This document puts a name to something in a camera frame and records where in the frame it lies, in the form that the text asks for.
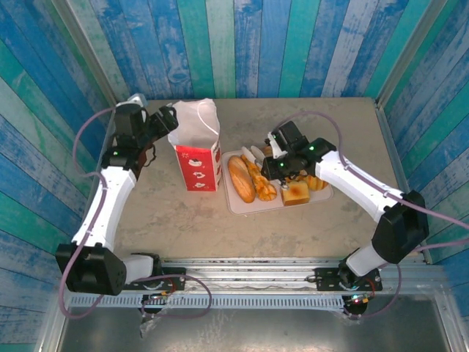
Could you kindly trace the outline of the tan baguette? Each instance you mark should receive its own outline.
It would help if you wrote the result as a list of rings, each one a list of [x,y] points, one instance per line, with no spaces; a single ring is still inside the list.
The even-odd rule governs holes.
[[[238,196],[245,203],[252,203],[256,198],[256,190],[245,162],[239,156],[232,156],[228,160],[228,170]]]

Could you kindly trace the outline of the aluminium frame beam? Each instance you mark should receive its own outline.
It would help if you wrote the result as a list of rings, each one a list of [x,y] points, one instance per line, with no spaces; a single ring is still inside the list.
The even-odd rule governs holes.
[[[218,292],[255,290],[318,291],[314,282],[316,268],[338,268],[340,262],[330,258],[188,258],[162,260],[158,258],[154,268],[186,269],[186,274],[150,276],[136,282],[172,277],[188,280],[197,278],[209,289]],[[397,287],[404,291],[426,291],[435,287],[447,287],[448,280],[443,269],[426,265],[412,257],[398,265],[378,268],[383,283],[381,291],[391,292]]]

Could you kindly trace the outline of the beige plastic tray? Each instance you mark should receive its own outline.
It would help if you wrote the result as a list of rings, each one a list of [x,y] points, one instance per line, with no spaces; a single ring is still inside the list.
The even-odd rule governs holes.
[[[239,197],[235,191],[234,186],[232,185],[231,178],[229,176],[228,161],[232,156],[241,156],[242,150],[234,150],[225,152],[221,155],[221,166],[223,171],[224,178],[224,189],[226,192],[226,201],[230,211],[235,215],[247,215],[251,213],[261,213],[271,210],[280,210],[284,208],[293,208],[294,206],[303,206],[306,204],[315,204],[319,202],[325,202],[333,197],[333,188],[332,186],[326,186],[323,190],[320,191],[310,191],[310,200],[309,203],[304,203],[300,205],[294,205],[285,207],[280,192],[280,184],[277,181],[272,182],[274,187],[277,190],[278,196],[269,202],[264,202],[256,198],[252,203],[245,203]]]

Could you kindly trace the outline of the crumpled clear plastic scrap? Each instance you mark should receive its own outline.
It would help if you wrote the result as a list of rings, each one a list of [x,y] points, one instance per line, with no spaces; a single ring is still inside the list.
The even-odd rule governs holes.
[[[154,331],[158,327],[161,320],[162,318],[156,314],[143,316],[139,327],[140,337],[142,339],[145,339],[152,331]]]

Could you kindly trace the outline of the small circuit board with LEDs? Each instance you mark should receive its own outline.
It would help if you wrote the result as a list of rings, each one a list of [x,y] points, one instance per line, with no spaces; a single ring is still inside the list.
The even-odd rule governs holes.
[[[160,293],[152,293],[149,295],[143,295],[141,303],[143,305],[164,305],[171,297],[172,293],[169,291],[163,291]]]
[[[348,296],[343,296],[343,300],[346,305],[368,304],[373,298],[373,293],[353,293]]]

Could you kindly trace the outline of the steel sheet panel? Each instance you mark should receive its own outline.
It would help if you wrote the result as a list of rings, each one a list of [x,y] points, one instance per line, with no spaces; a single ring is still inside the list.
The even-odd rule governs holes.
[[[214,309],[141,331],[134,309],[99,309],[67,324],[58,352],[449,352],[432,303],[407,298],[353,323],[313,310]]]

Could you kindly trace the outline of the metal tongs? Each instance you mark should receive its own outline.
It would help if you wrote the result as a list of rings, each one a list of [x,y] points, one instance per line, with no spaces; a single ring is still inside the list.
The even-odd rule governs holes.
[[[259,169],[262,168],[262,159],[256,158],[256,156],[249,150],[247,147],[241,147],[242,154],[253,164],[255,164]],[[281,187],[283,190],[287,190],[289,186],[281,181],[281,180],[274,180],[275,184]]]

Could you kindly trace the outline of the square toast slice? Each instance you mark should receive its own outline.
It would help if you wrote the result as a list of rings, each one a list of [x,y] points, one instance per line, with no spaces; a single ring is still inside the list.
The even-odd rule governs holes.
[[[302,205],[310,201],[310,191],[306,181],[292,181],[287,188],[281,188],[283,206]]]

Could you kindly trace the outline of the aluminium corner post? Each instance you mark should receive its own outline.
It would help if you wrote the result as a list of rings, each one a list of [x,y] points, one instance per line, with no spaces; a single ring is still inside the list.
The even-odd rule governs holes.
[[[111,85],[105,75],[102,65],[99,63],[91,41],[87,37],[84,27],[75,14],[70,0],[51,0],[53,6],[58,12],[60,18],[67,27],[70,36],[73,38],[78,50],[81,52],[84,61],[94,76],[97,85],[103,93],[106,101],[114,106],[117,103],[116,96],[111,88]]]
[[[396,89],[397,84],[404,75],[407,67],[410,65],[413,57],[425,37],[428,35],[433,23],[436,21],[440,12],[446,5],[448,0],[429,0],[422,16],[420,17],[412,34],[409,36],[404,48],[399,54],[390,74],[388,75],[385,83],[383,84],[376,100],[375,106],[377,109],[384,109],[387,102],[390,100],[391,95]]]

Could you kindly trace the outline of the red and white paper bag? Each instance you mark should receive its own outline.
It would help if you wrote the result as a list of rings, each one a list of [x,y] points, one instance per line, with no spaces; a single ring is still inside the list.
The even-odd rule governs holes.
[[[172,105],[178,127],[168,135],[188,191],[216,191],[221,179],[220,123],[214,100]]]

